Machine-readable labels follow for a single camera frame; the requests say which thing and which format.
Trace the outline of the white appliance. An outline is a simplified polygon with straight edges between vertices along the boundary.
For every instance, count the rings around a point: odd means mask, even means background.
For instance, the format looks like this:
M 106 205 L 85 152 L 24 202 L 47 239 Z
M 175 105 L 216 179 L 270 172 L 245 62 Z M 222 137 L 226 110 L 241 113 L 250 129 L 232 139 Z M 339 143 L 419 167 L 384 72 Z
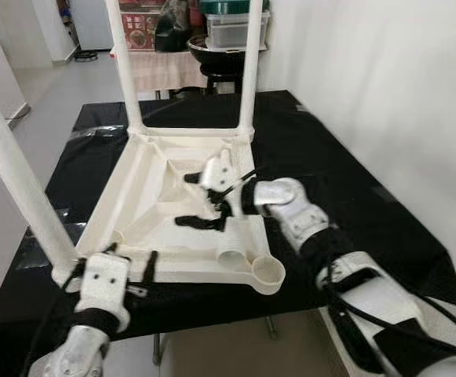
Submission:
M 106 1 L 69 0 L 69 5 L 81 50 L 110 50 L 114 43 Z

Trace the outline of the clear plastic bag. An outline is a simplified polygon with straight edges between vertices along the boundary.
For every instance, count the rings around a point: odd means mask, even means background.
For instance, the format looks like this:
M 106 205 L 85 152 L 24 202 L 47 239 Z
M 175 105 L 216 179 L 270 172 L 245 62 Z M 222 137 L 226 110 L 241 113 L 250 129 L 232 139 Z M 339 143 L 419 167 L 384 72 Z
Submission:
M 67 138 L 68 141 L 86 139 L 87 137 L 120 137 L 127 133 L 127 125 L 123 123 L 114 123 L 114 125 L 92 126 L 92 128 L 84 128 L 73 130 Z
M 72 220 L 69 217 L 70 209 L 56 209 L 54 211 L 66 230 L 67 236 L 74 245 L 80 240 L 86 227 L 86 222 Z M 36 269 L 36 267 L 49 267 L 51 262 L 42 251 L 37 238 L 31 229 L 24 231 L 23 239 L 16 249 L 15 259 L 13 259 L 12 270 Z

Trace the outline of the white plastic table top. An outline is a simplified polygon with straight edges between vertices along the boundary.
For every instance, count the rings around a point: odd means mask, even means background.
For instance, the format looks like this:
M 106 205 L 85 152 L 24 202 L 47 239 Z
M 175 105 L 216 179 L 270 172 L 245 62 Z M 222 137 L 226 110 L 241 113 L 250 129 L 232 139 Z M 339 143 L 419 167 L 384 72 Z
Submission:
M 255 166 L 250 141 L 237 130 L 171 129 L 130 133 L 122 154 L 80 240 L 78 258 L 88 258 L 112 242 L 130 260 L 131 280 L 141 280 L 150 251 L 158 251 L 157 283 L 243 284 L 273 295 L 287 276 L 271 253 L 264 220 L 243 215 L 243 239 L 250 267 L 232 272 L 217 261 L 223 233 L 174 224 L 177 216 L 217 218 L 205 189 L 185 183 L 184 174 L 202 171 L 222 148 L 231 151 L 239 177 Z

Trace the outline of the black tablecloth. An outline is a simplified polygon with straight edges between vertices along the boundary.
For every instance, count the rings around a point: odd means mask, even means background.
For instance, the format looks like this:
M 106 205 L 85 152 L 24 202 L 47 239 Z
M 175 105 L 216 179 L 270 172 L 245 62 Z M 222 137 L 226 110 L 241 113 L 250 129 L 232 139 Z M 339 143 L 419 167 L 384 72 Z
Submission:
M 289 91 L 261 91 L 255 100 L 252 152 L 260 177 L 294 177 L 326 193 L 325 211 L 358 251 L 374 256 L 413 291 L 456 305 L 456 273 L 447 249 L 399 201 L 372 191 L 382 186 L 310 112 L 297 112 Z M 69 217 L 86 221 L 115 168 L 127 136 L 84 137 L 64 148 L 47 197 Z M 275 224 L 272 254 L 287 269 L 280 291 L 261 295 L 242 284 L 152 284 L 132 302 L 120 340 L 316 309 L 326 298 L 310 284 L 301 262 Z M 27 355 L 40 357 L 66 336 L 75 296 L 60 298 L 49 267 L 12 270 L 0 288 L 0 377 L 19 377 Z

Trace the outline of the glossy black bag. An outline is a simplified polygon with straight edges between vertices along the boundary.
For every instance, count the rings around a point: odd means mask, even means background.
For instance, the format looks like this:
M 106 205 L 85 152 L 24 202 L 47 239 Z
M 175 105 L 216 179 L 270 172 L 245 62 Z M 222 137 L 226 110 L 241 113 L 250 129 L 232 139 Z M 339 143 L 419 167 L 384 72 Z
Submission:
M 181 53 L 192 36 L 188 0 L 167 0 L 155 26 L 156 53 Z

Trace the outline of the red printed storage box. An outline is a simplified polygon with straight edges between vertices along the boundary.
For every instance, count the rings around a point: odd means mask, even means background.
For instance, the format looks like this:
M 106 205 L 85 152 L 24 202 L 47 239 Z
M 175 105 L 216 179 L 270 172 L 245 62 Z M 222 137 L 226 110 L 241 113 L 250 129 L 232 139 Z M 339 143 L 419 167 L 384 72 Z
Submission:
M 155 29 L 166 0 L 118 0 L 127 49 L 155 50 Z

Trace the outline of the black wok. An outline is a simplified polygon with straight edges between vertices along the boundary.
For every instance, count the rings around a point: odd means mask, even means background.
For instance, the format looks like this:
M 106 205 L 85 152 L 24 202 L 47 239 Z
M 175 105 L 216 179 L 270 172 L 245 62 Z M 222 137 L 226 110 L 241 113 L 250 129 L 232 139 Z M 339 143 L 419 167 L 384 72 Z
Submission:
M 207 47 L 207 35 L 193 35 L 187 42 L 189 53 L 199 64 L 243 65 L 245 50 L 214 50 Z

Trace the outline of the clear plastic storage box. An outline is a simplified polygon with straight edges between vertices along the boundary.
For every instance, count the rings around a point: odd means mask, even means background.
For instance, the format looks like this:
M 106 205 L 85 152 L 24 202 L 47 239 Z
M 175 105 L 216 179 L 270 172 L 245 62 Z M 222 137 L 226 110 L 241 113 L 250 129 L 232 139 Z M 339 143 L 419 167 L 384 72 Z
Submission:
M 246 41 L 248 41 L 248 14 L 206 13 L 205 18 L 207 26 L 207 48 L 214 51 L 243 51 L 246 49 Z

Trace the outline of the grey metal table frame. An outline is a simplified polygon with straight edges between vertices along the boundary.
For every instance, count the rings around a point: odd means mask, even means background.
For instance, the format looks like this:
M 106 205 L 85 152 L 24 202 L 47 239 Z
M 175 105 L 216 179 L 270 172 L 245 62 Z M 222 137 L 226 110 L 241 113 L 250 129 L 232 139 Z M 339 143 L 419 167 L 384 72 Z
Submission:
M 278 340 L 278 338 L 280 338 L 280 331 L 278 331 L 278 328 L 275 326 L 273 316 L 264 317 L 264 327 L 266 328 L 268 337 L 271 340 Z M 164 352 L 166 352 L 166 343 L 164 342 L 165 337 L 166 335 L 163 333 L 153 334 L 151 362 L 155 366 L 162 366 Z

